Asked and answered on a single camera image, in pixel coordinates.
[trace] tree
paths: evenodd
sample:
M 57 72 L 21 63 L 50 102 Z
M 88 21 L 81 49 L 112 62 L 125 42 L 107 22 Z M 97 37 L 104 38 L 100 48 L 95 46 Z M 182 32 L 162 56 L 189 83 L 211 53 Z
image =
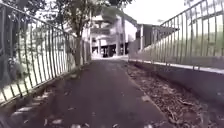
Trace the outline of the tree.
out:
M 76 66 L 79 66 L 79 49 L 82 32 L 84 27 L 90 27 L 91 18 L 101 11 L 103 6 L 121 7 L 122 4 L 128 4 L 132 0 L 56 0 L 54 6 L 51 8 L 53 19 L 50 23 L 55 23 L 61 26 L 64 30 L 64 24 L 68 24 L 77 37 L 75 49 L 71 48 L 66 41 L 68 51 L 76 60 Z

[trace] dry leaves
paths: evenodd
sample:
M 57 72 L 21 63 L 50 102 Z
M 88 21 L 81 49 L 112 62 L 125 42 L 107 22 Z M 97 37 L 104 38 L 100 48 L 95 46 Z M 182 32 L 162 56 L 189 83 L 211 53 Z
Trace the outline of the dry leaves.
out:
M 177 128 L 223 128 L 223 115 L 210 113 L 206 104 L 180 86 L 174 86 L 133 65 L 125 66 L 128 75 Z

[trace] debris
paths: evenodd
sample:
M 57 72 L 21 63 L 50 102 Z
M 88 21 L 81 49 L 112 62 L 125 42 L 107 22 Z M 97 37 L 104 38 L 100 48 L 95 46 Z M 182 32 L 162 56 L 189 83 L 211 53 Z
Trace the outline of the debris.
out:
M 85 123 L 85 126 L 88 127 L 88 128 L 90 127 L 89 124 L 87 124 L 87 123 Z
M 74 110 L 74 109 L 75 109 L 75 108 L 72 108 L 72 107 L 71 107 L 71 108 L 68 109 L 68 111 L 71 111 L 71 110 Z
M 27 123 L 29 120 L 25 120 L 23 123 L 25 124 L 25 123 Z
M 114 124 L 112 128 L 116 128 L 118 126 L 118 124 Z
M 76 74 L 72 74 L 72 75 L 70 76 L 70 78 L 72 78 L 72 79 L 75 79 L 76 77 L 77 77 Z
M 148 97 L 143 96 L 142 100 L 154 102 L 175 127 L 224 127 L 224 123 L 220 123 L 223 122 L 224 115 L 218 110 L 212 112 L 212 108 L 208 107 L 192 92 L 156 75 L 148 75 L 149 73 L 145 70 L 134 65 L 127 64 L 124 68 L 128 71 L 127 74 L 139 85 L 141 91 L 148 95 Z
M 68 95 L 68 92 L 65 92 L 64 95 L 67 96 Z
M 150 101 L 150 98 L 149 98 L 149 96 L 142 96 L 142 100 L 144 101 L 144 102 L 149 102 Z
M 144 126 L 144 128 L 152 128 L 152 125 L 146 125 L 146 126 Z
M 179 102 L 182 103 L 183 105 L 194 106 L 192 103 L 188 103 L 188 102 L 182 101 L 181 99 L 179 99 Z
M 52 124 L 61 124 L 62 123 L 62 119 L 56 119 L 52 121 Z
M 46 126 L 48 123 L 48 120 L 47 119 L 44 119 L 44 126 Z
M 77 124 L 72 124 L 71 128 L 81 128 L 81 125 L 77 125 Z

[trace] building column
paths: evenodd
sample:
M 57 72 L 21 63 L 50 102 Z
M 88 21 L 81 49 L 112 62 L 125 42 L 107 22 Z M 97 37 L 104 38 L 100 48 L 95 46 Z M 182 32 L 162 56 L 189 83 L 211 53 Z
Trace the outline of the building column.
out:
M 98 54 L 101 55 L 101 39 L 98 41 Z
M 123 11 L 123 8 L 122 8 L 122 12 L 123 12 L 123 15 L 122 15 L 122 21 L 121 21 L 121 25 L 122 25 L 122 42 L 123 42 L 123 55 L 125 55 L 125 43 L 126 43 L 126 33 L 125 33 L 125 19 L 124 19 L 124 11 Z
M 119 56 L 120 55 L 120 35 L 119 33 L 116 34 L 116 55 Z
M 90 34 L 89 36 L 89 44 L 90 44 L 90 54 L 92 55 L 93 53 L 93 39 L 92 39 L 92 35 Z
M 140 50 L 143 50 L 145 47 L 145 37 L 144 37 L 144 27 L 143 25 L 141 25 L 141 29 L 140 29 Z

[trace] ground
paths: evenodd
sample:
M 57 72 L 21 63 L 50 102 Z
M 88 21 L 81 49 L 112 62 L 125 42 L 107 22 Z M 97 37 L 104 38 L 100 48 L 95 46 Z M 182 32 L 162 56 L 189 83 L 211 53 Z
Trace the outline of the ground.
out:
M 125 64 L 93 61 L 79 76 L 71 77 L 55 92 L 52 102 L 24 123 L 24 128 L 144 128 L 172 127 L 160 109 L 133 82 Z

